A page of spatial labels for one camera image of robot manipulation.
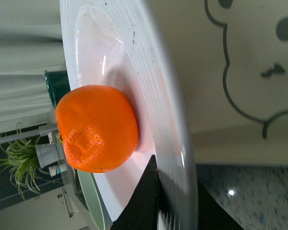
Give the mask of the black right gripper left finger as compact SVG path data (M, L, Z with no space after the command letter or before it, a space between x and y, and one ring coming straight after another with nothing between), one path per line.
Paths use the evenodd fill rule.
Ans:
M113 230L156 230L159 213L159 174L154 155L137 184L127 206L111 228Z

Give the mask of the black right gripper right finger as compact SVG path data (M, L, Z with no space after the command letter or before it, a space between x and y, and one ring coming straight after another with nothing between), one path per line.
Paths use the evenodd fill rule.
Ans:
M198 183L199 217L198 226L200 230L243 230L209 194L203 184Z

